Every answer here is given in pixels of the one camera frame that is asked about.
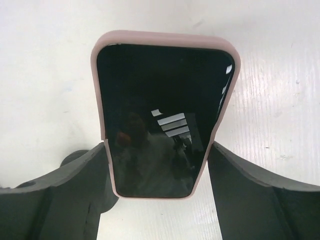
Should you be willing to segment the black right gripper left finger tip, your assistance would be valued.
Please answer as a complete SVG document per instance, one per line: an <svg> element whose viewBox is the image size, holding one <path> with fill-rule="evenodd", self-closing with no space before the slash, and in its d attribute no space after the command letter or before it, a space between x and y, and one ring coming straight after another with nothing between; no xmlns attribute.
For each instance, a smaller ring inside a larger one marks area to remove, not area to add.
<svg viewBox="0 0 320 240"><path fill-rule="evenodd" d="M118 201L103 143L56 170L0 190L2 240L95 240Z"/></svg>

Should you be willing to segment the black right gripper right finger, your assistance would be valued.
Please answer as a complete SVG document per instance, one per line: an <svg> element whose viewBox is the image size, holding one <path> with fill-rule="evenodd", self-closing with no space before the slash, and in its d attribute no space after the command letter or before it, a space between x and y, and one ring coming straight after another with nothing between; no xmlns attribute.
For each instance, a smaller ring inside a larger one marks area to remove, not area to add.
<svg viewBox="0 0 320 240"><path fill-rule="evenodd" d="M224 240L318 240L320 188L286 178L214 142L208 170Z"/></svg>

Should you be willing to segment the pink-cased phone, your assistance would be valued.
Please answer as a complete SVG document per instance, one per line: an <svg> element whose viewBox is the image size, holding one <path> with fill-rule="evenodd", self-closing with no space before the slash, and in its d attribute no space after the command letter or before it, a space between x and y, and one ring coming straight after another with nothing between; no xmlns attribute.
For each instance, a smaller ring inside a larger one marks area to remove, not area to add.
<svg viewBox="0 0 320 240"><path fill-rule="evenodd" d="M192 196L240 73L236 48L216 36L113 30L90 61L114 194Z"/></svg>

